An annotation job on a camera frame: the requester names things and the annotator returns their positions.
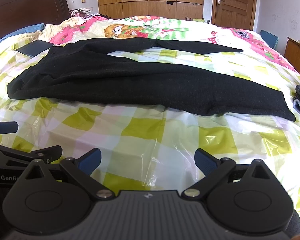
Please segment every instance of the blue pillow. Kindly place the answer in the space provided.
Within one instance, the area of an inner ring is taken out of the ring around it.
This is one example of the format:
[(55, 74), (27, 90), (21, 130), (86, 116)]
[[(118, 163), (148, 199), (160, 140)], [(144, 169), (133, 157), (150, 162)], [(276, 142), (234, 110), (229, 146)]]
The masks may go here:
[(28, 27), (24, 27), (22, 29), (19, 29), (13, 33), (10, 33), (10, 34), (4, 36), (3, 38), (0, 39), (0, 42), (2, 42), (3, 40), (5, 40), (8, 37), (16, 36), (16, 35), (23, 34), (23, 33), (34, 33), (35, 31), (42, 31), (43, 29), (44, 29), (44, 23), (39, 23), (39, 24), (28, 26)]

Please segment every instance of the dark tablet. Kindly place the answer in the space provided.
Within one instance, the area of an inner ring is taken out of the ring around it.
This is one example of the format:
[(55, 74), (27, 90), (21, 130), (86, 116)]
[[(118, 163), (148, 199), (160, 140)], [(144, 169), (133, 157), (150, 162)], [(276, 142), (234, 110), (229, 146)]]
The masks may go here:
[(27, 45), (16, 49), (16, 51), (21, 52), (30, 57), (35, 57), (46, 49), (50, 49), (54, 44), (46, 41), (36, 40), (28, 43)]

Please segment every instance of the black knit fabric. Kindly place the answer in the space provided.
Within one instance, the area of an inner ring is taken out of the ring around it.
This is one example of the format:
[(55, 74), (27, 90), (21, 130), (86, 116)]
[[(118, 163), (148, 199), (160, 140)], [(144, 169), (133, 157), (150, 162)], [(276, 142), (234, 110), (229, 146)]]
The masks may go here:
[(103, 104), (164, 105), (203, 116), (227, 112), (277, 115), (291, 121), (282, 92), (257, 83), (196, 67), (137, 62), (106, 55), (159, 46), (198, 54), (242, 52), (196, 41), (107, 39), (52, 47), (37, 65), (11, 81), (11, 99), (57, 98)]
[(295, 210), (293, 211), (292, 218), (285, 232), (291, 238), (300, 235), (300, 217)]

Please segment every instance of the metal bolt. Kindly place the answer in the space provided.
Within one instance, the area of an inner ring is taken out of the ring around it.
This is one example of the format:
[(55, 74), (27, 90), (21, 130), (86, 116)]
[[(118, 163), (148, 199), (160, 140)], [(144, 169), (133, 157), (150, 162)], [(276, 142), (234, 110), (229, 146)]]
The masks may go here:
[(188, 188), (183, 192), (187, 197), (197, 197), (200, 195), (200, 191), (195, 188)]
[(97, 196), (101, 198), (108, 198), (112, 196), (112, 192), (109, 189), (101, 189), (97, 192)]
[(65, 158), (67, 161), (71, 161), (72, 163), (74, 163), (74, 161), (75, 161), (75, 158), (73, 158), (73, 157), (67, 157), (67, 158)]

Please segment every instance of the bed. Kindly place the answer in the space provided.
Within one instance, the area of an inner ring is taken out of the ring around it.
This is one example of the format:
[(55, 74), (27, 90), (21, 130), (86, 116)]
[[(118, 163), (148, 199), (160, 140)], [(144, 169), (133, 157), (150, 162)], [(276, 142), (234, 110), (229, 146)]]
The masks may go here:
[[(12, 11), (19, 6), (19, 0), (0, 0), (0, 6), (5, 8), (7, 1)], [(13, 29), (38, 22), (46, 24), (42, 31), (20, 34), (0, 43), (0, 121), (14, 120), (19, 124), (16, 134), (0, 135), (0, 144), (26, 152), (60, 145), (62, 158), (78, 158), (99, 147), (102, 162), (92, 177), (116, 193), (120, 189), (184, 190), (204, 177), (194, 164), (197, 148), (217, 158), (230, 157), (238, 163), (250, 164), (259, 158), (277, 176), (300, 215), (300, 115), (292, 107), (300, 75), (259, 34), (153, 16), (122, 20), (100, 16), (88, 20), (68, 19), (66, 0), (44, 0), (41, 4), (45, 3), (53, 6), (42, 10), (35, 21), (15, 15), (16, 19), (9, 20), (9, 28), (0, 33), (1, 38)], [(243, 49), (243, 53), (199, 55), (151, 48), (137, 53), (116, 51), (111, 55), (144, 62), (190, 65), (280, 90), (297, 121), (234, 113), (203, 117), (160, 105), (100, 105), (52, 98), (8, 98), (6, 85), (47, 54), (44, 51), (30, 58), (15, 51), (17, 48), (36, 39), (64, 46), (100, 37), (206, 41)]]

